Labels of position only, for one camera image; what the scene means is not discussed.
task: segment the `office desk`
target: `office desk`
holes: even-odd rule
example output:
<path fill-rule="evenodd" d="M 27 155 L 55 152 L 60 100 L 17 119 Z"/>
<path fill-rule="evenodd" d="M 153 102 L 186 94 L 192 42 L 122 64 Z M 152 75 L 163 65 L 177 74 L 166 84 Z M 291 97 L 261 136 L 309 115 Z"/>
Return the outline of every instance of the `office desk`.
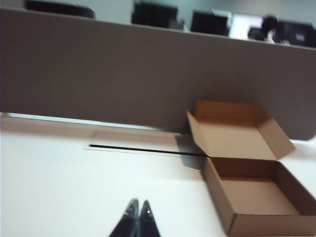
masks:
<path fill-rule="evenodd" d="M 226 236 L 200 171 L 191 168 L 201 157 L 94 150 L 88 144 L 96 132 L 131 130 L 1 118 L 2 236 L 106 237 L 131 198 L 150 201 L 162 237 Z M 316 197 L 316 139 L 293 142 L 296 151 L 281 162 Z"/>

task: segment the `gray partition panel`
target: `gray partition panel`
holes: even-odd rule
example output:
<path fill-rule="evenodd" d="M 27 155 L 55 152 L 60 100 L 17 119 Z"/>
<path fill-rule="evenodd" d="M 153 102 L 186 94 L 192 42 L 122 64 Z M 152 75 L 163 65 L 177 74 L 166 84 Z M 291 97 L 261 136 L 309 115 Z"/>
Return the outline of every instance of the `gray partition panel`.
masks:
<path fill-rule="evenodd" d="M 196 99 L 316 134 L 316 51 L 2 9 L 1 111 L 184 129 Z"/>

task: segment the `gray wall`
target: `gray wall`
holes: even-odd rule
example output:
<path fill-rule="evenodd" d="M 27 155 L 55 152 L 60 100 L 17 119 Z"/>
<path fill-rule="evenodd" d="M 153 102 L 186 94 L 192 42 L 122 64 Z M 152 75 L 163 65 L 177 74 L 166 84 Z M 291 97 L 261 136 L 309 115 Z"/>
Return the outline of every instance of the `gray wall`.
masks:
<path fill-rule="evenodd" d="M 196 99 L 264 106 L 316 134 L 316 51 L 0 10 L 1 111 L 181 130 Z"/>
<path fill-rule="evenodd" d="M 89 6 L 101 21 L 129 23 L 132 0 L 59 0 Z M 282 19 L 311 22 L 316 27 L 315 0 L 144 0 L 179 8 L 178 18 L 191 26 L 193 10 L 227 10 L 236 13 L 274 14 Z M 23 0 L 1 0 L 1 6 L 22 7 Z"/>
<path fill-rule="evenodd" d="M 316 1 L 314 0 L 147 0 L 178 7 L 178 19 L 191 27 L 193 10 L 226 10 L 254 15 L 274 14 L 292 21 L 310 22 L 316 27 Z"/>

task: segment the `cardboard box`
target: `cardboard box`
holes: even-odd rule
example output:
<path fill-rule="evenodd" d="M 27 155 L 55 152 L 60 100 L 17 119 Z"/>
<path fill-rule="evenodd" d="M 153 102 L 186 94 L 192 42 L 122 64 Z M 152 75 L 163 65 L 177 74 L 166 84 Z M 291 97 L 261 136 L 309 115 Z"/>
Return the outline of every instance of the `cardboard box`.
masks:
<path fill-rule="evenodd" d="M 294 150 L 260 106 L 198 100 L 187 112 L 228 236 L 316 235 L 316 200 L 277 159 Z"/>

